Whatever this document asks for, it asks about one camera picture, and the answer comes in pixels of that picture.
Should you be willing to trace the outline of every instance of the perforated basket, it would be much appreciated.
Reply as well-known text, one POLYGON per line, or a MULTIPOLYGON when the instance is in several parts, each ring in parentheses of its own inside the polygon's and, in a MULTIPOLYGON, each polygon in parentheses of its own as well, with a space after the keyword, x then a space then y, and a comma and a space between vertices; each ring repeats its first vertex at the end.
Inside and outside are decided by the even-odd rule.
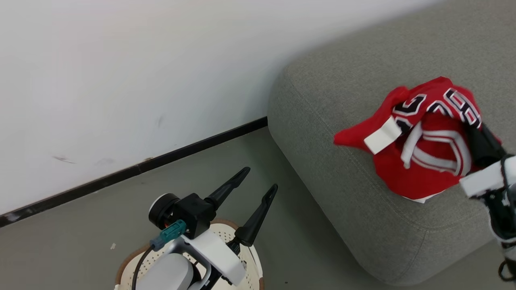
MULTIPOLYGON (((214 233, 218 234, 224 242, 229 242, 235 236, 235 231, 238 226, 228 220, 223 219, 215 219, 210 226, 210 230, 214 233)), ((164 249, 170 246, 170 243, 166 244, 164 249)), ((118 269, 117 278, 116 278, 116 286, 115 290, 131 290, 131 283, 133 281, 134 270, 136 268, 136 264, 140 260, 141 256, 148 249, 149 246, 145 246, 125 259, 120 268, 118 269)), ((152 267, 154 262, 162 255, 165 251, 154 252, 151 251, 147 256, 146 260, 140 267, 140 272, 138 273, 138 280, 141 277, 145 276, 147 271, 152 267)), ((189 254, 184 254, 190 261, 195 262, 195 259, 191 257, 189 254)), ((219 279, 217 284, 213 287, 214 290, 226 290, 226 289, 239 289, 239 290, 264 290, 263 283, 263 271, 262 266, 260 264, 260 259, 258 258, 258 254, 254 248, 240 246, 240 260, 245 261, 247 264, 247 274, 244 280, 240 283, 240 285, 229 285, 223 279, 219 279)), ((204 276, 206 273, 206 269, 200 265, 199 263, 196 265, 199 269, 201 276, 204 276)))

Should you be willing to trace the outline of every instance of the black cable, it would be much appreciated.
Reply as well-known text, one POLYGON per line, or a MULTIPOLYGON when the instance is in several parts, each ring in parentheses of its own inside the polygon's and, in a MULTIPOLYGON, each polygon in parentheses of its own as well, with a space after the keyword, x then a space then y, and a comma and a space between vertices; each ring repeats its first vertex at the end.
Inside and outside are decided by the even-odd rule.
POLYGON ((500 279, 504 282, 512 282, 512 281, 516 281, 516 277, 505 277, 504 276, 504 267, 507 265, 507 261, 503 261, 501 264, 500 264, 500 267, 498 267, 498 276, 500 277, 500 279))
POLYGON ((140 260, 138 261, 138 264, 136 264, 136 270, 134 270, 133 274, 133 286, 131 287, 132 290, 136 290, 136 281, 138 280, 138 272, 140 272, 141 264, 145 261, 145 258, 149 255, 149 253, 154 250, 154 245, 150 246, 145 253, 143 253, 143 256, 141 256, 140 260))

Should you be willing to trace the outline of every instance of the basketball jersey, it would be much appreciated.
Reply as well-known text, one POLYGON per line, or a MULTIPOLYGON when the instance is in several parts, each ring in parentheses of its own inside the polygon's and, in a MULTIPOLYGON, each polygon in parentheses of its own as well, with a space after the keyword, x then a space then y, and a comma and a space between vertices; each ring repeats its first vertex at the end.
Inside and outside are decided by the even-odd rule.
POLYGON ((473 94, 438 77, 395 88, 372 117, 337 133, 334 143, 374 154, 391 191, 425 202, 474 170, 465 124, 482 124, 473 94))

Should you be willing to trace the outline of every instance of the gray ottoman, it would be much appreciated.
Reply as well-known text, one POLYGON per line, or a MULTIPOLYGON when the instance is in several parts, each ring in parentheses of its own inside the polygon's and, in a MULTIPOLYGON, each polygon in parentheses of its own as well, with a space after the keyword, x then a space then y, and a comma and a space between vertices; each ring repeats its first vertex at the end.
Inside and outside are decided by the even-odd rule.
POLYGON ((419 204, 390 192, 372 156, 333 145, 387 93, 437 76, 473 91, 516 152, 516 2, 440 3, 298 59, 277 80, 270 132, 357 261, 395 285, 424 281, 492 239, 487 213, 456 186, 419 204))

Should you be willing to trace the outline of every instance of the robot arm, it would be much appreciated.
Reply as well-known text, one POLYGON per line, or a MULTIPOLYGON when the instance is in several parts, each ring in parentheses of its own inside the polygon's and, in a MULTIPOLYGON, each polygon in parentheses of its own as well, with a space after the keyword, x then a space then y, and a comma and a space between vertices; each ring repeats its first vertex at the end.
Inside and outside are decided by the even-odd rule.
MULTIPOLYGON (((205 199, 197 194, 190 194, 183 199, 166 194, 153 203, 149 219, 162 232, 159 237, 151 240, 146 253, 161 250, 165 244, 173 242, 145 276, 138 282, 134 278, 133 290, 209 290, 220 278, 235 285, 243 280, 246 265, 238 257, 240 244, 246 247, 253 245, 278 186, 274 184, 263 196, 260 206, 246 224, 236 230, 232 241, 226 244, 208 229, 216 216, 216 210, 231 191, 242 183, 249 171, 249 167, 242 169, 205 199), (204 276, 199 274, 183 253, 188 253, 206 269, 204 276)), ((135 272, 138 272, 144 259, 145 255, 135 272)))
POLYGON ((460 180, 471 199, 481 201, 489 211, 493 235, 505 256, 498 269, 503 281, 516 281, 516 156, 507 154, 485 124, 482 129, 466 127, 472 158, 483 168, 460 180), (510 277, 503 275, 507 266, 510 277))

